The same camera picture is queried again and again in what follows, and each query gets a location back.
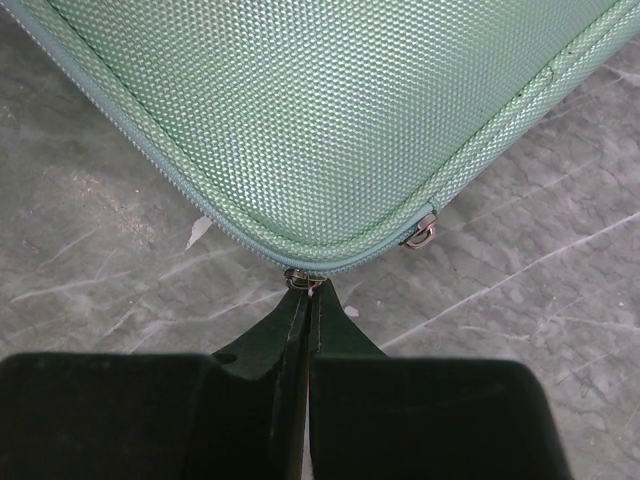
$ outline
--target gray marble surface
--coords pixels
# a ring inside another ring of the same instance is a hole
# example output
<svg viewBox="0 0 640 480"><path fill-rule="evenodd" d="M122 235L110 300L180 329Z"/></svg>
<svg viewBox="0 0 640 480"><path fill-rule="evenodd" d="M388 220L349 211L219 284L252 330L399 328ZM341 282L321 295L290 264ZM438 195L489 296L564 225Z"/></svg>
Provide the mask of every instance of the gray marble surface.
<svg viewBox="0 0 640 480"><path fill-rule="evenodd" d="M543 383L577 479L640 478L640 39L462 192L433 244L334 279L393 355ZM280 270L211 228L0 14L0 352L211 352Z"/></svg>

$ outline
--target zippered case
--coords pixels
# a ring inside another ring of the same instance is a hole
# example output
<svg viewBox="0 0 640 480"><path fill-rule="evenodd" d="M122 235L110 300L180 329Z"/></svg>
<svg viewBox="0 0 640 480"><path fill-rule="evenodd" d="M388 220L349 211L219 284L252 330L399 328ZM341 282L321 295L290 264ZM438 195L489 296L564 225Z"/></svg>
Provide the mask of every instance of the zippered case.
<svg viewBox="0 0 640 480"><path fill-rule="evenodd" d="M318 274L426 243L640 31L640 0L0 5L221 229Z"/></svg>

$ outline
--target silver zipper pull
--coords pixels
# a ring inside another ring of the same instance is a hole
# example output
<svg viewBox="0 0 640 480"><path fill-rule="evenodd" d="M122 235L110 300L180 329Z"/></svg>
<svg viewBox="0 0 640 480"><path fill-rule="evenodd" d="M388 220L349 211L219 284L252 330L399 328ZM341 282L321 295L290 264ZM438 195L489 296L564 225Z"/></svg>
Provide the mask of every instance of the silver zipper pull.
<svg viewBox="0 0 640 480"><path fill-rule="evenodd" d="M312 295L313 289L319 287L326 279L326 277L303 272L295 268L290 268L284 272L284 283L287 288L292 290L308 290L309 296Z"/></svg>
<svg viewBox="0 0 640 480"><path fill-rule="evenodd" d="M427 245L436 234L436 220L438 217L434 213L430 213L418 223L418 230L411 235L403 245L412 250L417 250Z"/></svg>

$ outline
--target zipper teeth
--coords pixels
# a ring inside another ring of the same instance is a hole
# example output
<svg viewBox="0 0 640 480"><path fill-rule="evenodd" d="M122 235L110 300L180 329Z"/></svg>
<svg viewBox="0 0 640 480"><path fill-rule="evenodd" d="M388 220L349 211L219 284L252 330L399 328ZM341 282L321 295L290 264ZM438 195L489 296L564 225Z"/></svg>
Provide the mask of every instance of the zipper teeth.
<svg viewBox="0 0 640 480"><path fill-rule="evenodd" d="M4 6L5 7L5 11L8 11L6 9L6 5L4 4L4 2L2 2L2 0L0 0L0 6ZM29 28L27 28L27 26L22 21L20 21L20 19L17 18L17 16L13 12L8 11L8 13L11 16L11 18L22 28L22 30L24 30L24 32L26 32L27 35L29 35L29 37L40 47L40 49L43 52L45 52L47 57L49 57L51 59L51 61L65 74L65 76L69 80L71 80L71 82L84 94L84 96L89 99L89 101L93 104L93 106L95 108L97 108L98 111L104 117L106 117L109 120L109 122L113 126L115 126L116 129L129 141L129 143L131 143L135 147L135 149L138 150L142 154L142 156L145 157L154 166L154 168L156 170L158 170L162 174L162 176L166 180L168 180L168 182L176 190L178 190L182 194L183 197L185 197L189 201L189 203L191 203L194 207L196 207L196 209L198 209L198 211L201 214L203 214L204 216L209 218L216 225L216 227L218 227L228 237L230 237L236 243L241 245L243 248L246 248L247 250L249 250L253 254L255 254L255 255L257 255L257 256L259 256L261 258L264 258L265 260L267 260L267 261L269 261L271 263L275 263L276 265L281 267L283 270L292 267L292 265L289 265L287 263L278 261L273 256L269 256L266 253L264 253L264 252L256 249L255 247L251 246L248 242L245 242L243 239L241 239L237 235L235 235L230 229L226 228L223 225L223 223L221 221L219 221L219 219L215 218L215 215L212 216L212 215L208 214L205 211L205 209L198 202L194 201L194 199L192 198L192 196L190 194L185 192L185 190L175 180L173 180L171 178L171 176L160 165L158 165L158 163L149 154L147 154L147 152L142 147L140 147L138 142L136 142L136 140L126 131L126 129L124 129L117 121L115 121L113 119L113 117L100 105L100 102L98 102L94 98L94 96L91 95L87 91L87 89L85 89L82 86L82 84L80 82L78 82L75 79L75 77L73 75L71 75L69 73L69 71L49 52L49 50L44 47L44 45L38 39L38 37L36 37L33 33L31 33L31 30ZM317 273L317 274L321 274L321 275L324 275L324 276L329 276L329 275L338 274L338 273L341 273L341 272L344 272L344 271L351 270L353 268L359 267L360 265L363 265L363 264L369 262L370 260L378 257L381 253L389 250L393 246L404 242L405 240L407 240L411 235L413 235L416 232L416 229L417 229L417 223L412 225L410 228L406 229L405 231L403 231L401 234L399 234L396 237L394 237L393 240L389 241L384 247L379 248L376 252L373 252L373 253L370 253L370 254L368 254L368 255L366 255L364 257L358 258L357 260L355 260L353 262L344 263L340 267L332 268L332 269L328 269L328 270L322 270L322 269L309 270L309 273Z"/></svg>

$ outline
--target white chip mark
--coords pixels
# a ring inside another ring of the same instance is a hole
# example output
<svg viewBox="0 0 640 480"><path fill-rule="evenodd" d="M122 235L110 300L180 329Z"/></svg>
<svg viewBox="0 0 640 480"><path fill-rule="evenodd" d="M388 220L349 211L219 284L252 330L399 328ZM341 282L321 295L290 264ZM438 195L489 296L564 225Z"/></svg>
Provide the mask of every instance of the white chip mark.
<svg viewBox="0 0 640 480"><path fill-rule="evenodd" d="M192 247L192 245L196 243L198 239L202 235L204 235L207 230L209 230L209 227L211 226L212 223L213 222L209 220L207 217L200 217L198 220L195 221L195 223L193 224L193 227L191 228L191 238L189 238L189 241L187 242L187 248L185 248L185 251L189 250Z"/></svg>
<svg viewBox="0 0 640 480"><path fill-rule="evenodd" d="M357 308L353 308L350 305L348 307L344 307L344 313L346 313L350 317L359 317L360 316L360 312L358 311L358 309Z"/></svg>

